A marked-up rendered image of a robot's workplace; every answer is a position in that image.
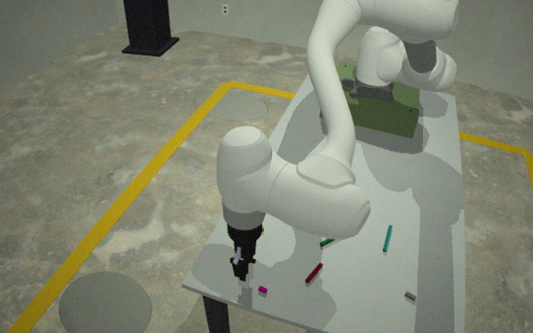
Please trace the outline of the short grey rod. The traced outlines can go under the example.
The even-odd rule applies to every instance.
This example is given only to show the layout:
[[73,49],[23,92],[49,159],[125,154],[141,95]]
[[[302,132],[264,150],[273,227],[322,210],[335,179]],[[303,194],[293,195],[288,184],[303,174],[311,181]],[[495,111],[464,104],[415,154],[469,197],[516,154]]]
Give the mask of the short grey rod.
[[404,296],[406,296],[407,298],[411,299],[412,301],[414,301],[415,298],[416,298],[415,295],[413,295],[412,293],[410,293],[408,291],[404,294]]

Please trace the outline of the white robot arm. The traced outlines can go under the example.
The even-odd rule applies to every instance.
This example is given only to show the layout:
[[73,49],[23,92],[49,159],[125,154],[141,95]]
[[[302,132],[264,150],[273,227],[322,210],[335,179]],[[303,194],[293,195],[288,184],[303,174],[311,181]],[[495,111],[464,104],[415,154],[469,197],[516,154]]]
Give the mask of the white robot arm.
[[307,43],[306,65],[326,123],[326,144],[294,165],[272,151],[262,130],[245,126],[229,131],[217,151],[217,186],[226,223],[249,230],[259,227],[267,213],[327,239],[357,235],[371,207],[354,185],[355,130],[335,50],[356,25],[375,26],[359,45],[356,76],[342,79],[342,85],[353,86],[352,97],[393,103],[394,81],[434,93],[447,91],[457,66],[436,50],[434,40],[454,32],[459,11],[458,0],[324,0]]

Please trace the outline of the green rod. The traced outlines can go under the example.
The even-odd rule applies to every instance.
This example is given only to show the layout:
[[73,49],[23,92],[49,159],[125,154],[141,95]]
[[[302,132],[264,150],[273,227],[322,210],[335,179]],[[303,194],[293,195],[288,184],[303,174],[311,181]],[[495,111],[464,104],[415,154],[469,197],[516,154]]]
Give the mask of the green rod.
[[319,245],[320,245],[321,247],[323,247],[323,246],[329,244],[329,243],[332,242],[332,241],[334,241],[334,240],[333,240],[333,239],[326,239],[326,240],[321,241]]

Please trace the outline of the red rod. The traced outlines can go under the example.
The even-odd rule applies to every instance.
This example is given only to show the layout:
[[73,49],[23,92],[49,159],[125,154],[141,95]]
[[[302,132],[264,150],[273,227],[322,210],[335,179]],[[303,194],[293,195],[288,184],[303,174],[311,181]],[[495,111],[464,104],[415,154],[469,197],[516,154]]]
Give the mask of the red rod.
[[307,277],[305,282],[309,283],[311,279],[316,275],[316,273],[321,269],[323,264],[319,263],[318,266],[313,270],[313,272]]

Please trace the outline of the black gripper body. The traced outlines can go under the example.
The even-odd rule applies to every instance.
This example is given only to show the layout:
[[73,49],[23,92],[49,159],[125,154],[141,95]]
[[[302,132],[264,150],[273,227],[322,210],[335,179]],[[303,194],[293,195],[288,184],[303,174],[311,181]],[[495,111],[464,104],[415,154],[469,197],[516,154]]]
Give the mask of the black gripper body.
[[241,253],[246,254],[247,245],[257,241],[260,238],[262,234],[262,225],[249,230],[239,230],[228,225],[228,234],[229,237],[235,242],[235,252],[237,252],[237,247],[241,247]]

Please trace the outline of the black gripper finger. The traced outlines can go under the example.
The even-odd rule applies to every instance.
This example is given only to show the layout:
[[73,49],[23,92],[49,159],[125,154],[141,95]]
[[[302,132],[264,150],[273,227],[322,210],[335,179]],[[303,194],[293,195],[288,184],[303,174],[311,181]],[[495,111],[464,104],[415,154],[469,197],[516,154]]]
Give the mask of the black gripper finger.
[[255,255],[255,247],[256,247],[256,241],[252,242],[253,246],[251,248],[251,254],[249,256],[249,265],[248,265],[248,271],[249,271],[249,278],[253,278],[253,264],[255,264],[256,259],[254,259]]
[[[249,265],[249,256],[251,254],[252,246],[253,246],[252,243],[249,243],[247,245],[246,254],[241,253],[241,247],[237,247],[237,252],[235,252],[236,253],[235,256],[230,258],[230,262],[232,263],[232,267],[233,267],[234,276],[238,278],[238,286],[241,286],[247,289],[249,288],[248,265]],[[246,273],[245,273],[245,270],[246,270]]]

